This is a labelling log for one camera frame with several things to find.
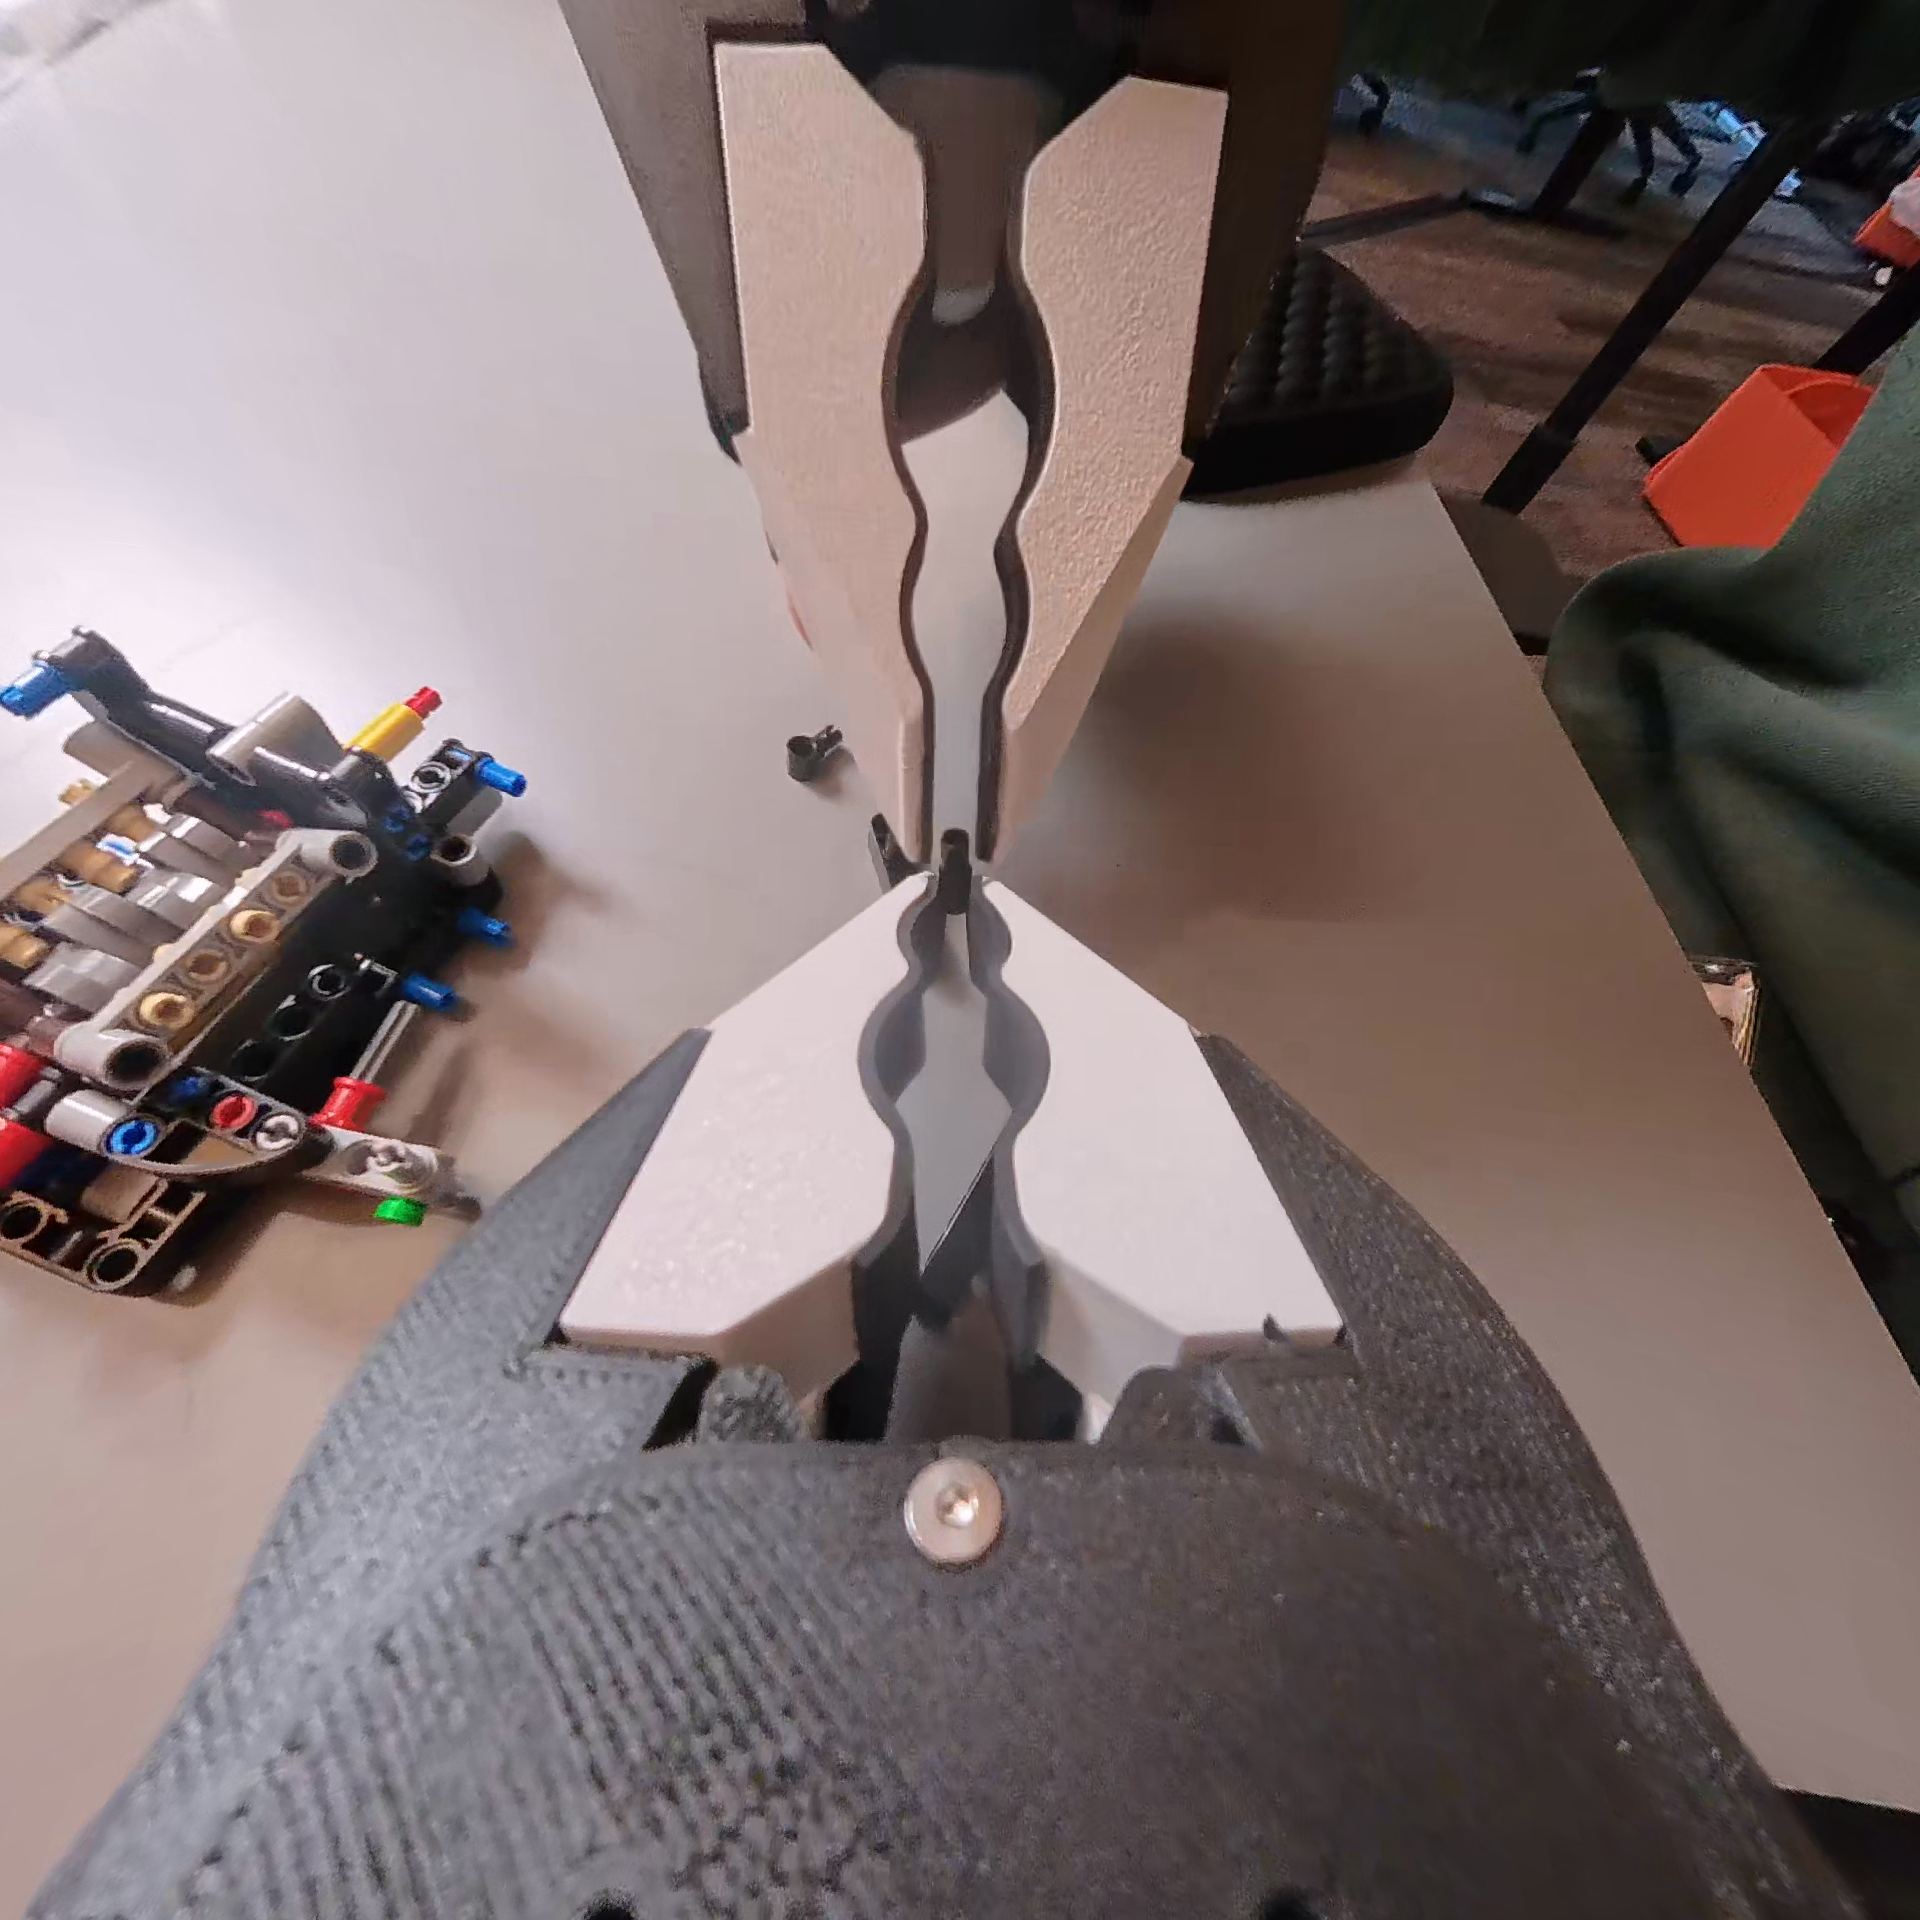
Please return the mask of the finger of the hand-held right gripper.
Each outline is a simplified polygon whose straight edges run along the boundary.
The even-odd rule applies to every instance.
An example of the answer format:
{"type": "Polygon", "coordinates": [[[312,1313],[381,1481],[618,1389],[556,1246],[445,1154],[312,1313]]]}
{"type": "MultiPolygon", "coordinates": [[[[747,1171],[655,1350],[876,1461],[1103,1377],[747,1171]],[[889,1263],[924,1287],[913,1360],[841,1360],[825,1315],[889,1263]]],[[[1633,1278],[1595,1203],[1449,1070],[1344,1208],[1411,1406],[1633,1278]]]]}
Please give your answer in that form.
{"type": "Polygon", "coordinates": [[[714,77],[747,381],[736,452],[852,759],[926,857],[930,695],[911,630],[926,515],[897,422],[926,278],[921,148],[820,44],[720,41],[714,77]]]}
{"type": "Polygon", "coordinates": [[[981,696],[975,846],[1041,803],[1188,477],[1188,372],[1228,94],[1125,77],[1031,160],[1010,236],[1036,400],[993,549],[1007,638],[981,696]]]}

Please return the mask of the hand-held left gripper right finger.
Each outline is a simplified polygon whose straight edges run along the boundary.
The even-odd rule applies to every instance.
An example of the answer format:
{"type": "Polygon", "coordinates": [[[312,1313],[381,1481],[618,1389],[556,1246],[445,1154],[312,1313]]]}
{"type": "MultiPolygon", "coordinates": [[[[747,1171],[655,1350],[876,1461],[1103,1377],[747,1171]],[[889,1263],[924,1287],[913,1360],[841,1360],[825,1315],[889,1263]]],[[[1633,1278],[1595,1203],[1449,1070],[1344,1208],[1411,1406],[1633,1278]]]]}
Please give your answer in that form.
{"type": "Polygon", "coordinates": [[[1116,1404],[1154,1369],[1342,1333],[1183,1015],[997,880],[975,887],[975,986],[1008,1107],[988,1278],[1015,1365],[1116,1404]]]}

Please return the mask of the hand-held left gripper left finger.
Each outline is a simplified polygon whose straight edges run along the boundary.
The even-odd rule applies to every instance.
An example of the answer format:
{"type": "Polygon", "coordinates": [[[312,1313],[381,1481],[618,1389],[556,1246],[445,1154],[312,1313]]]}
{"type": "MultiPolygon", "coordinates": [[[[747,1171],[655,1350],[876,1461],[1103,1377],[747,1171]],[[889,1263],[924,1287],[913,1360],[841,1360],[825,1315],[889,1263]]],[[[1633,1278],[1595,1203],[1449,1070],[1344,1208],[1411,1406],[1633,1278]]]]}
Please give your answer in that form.
{"type": "Polygon", "coordinates": [[[854,1275],[909,1226],[911,936],[936,906],[901,880],[697,1032],[557,1313],[568,1344],[758,1367],[798,1404],[858,1365],[854,1275]]]}

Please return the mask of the long black lego beam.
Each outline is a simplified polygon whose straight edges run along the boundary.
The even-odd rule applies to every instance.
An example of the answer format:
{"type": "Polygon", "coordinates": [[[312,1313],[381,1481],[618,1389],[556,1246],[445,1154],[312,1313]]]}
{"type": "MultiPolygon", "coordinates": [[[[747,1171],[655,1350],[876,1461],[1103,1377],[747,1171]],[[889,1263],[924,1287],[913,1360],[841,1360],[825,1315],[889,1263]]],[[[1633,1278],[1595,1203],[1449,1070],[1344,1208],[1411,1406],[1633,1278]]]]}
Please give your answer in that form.
{"type": "Polygon", "coordinates": [[[985,1064],[986,1006],[960,971],[921,999],[924,1064],[900,1097],[919,1232],[913,1327],[948,1336],[993,1265],[997,1142],[1008,1115],[985,1064]]]}

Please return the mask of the person's right forearm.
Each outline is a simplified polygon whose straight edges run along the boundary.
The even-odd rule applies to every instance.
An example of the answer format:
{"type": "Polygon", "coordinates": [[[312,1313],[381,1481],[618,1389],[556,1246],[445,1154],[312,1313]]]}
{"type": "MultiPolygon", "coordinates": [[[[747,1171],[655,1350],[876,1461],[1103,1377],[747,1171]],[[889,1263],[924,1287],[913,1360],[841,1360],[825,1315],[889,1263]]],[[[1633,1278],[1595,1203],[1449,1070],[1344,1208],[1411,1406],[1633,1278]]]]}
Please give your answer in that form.
{"type": "Polygon", "coordinates": [[[1917,94],[1914,2],[1352,2],[1342,69],[1538,98],[1595,71],[1610,108],[1721,100],[1833,121],[1917,94]]]}

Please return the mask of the multicolour lego chassis assembly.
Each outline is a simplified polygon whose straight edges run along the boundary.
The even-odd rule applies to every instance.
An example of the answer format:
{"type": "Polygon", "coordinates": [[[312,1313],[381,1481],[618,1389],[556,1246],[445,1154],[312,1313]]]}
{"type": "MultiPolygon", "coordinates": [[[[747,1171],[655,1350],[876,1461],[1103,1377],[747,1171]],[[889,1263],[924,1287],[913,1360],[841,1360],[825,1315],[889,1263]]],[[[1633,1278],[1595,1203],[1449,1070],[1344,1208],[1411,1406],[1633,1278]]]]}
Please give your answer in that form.
{"type": "Polygon", "coordinates": [[[526,792],[445,735],[441,696],[351,735],[284,691],[221,719],[74,628],[4,683],[4,717],[83,708],[89,779],[3,870],[4,1256],[110,1299],[191,1288],[260,1188],[316,1183],[415,1227],[472,1208],[438,1146],[374,1127],[448,968],[508,948],[483,850],[526,792]]]}

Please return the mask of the black chair part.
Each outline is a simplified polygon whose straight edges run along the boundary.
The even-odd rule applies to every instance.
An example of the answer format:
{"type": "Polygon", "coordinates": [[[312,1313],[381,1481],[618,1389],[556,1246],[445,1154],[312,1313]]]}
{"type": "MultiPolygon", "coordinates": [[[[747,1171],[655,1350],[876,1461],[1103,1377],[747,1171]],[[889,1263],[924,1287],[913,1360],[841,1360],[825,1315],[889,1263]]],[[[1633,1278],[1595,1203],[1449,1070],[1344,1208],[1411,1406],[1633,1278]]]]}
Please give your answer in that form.
{"type": "Polygon", "coordinates": [[[1693,300],[1757,212],[1778,193],[1789,172],[1801,167],[1844,117],[1844,113],[1825,117],[1801,115],[1778,127],[1766,127],[1713,201],[1666,254],[1666,260],[1648,279],[1617,326],[1574,374],[1550,415],[1526,433],[1523,444],[1492,477],[1478,498],[1484,506],[1497,515],[1520,517],[1534,501],[1571,455],[1582,432],[1637,368],[1645,350],[1656,343],[1666,325],[1693,300]]]}

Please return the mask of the orange plastic bin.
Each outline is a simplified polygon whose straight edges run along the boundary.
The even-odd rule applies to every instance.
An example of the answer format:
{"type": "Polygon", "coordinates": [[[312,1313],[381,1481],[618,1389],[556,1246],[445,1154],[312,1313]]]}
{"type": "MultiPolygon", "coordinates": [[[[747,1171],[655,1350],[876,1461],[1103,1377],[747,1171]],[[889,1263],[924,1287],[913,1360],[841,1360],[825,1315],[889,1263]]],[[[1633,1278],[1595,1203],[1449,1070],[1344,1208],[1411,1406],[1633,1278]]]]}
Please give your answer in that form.
{"type": "Polygon", "coordinates": [[[1873,395],[1847,372],[1762,366],[1650,468],[1645,506],[1676,546],[1772,546],[1873,395]]]}

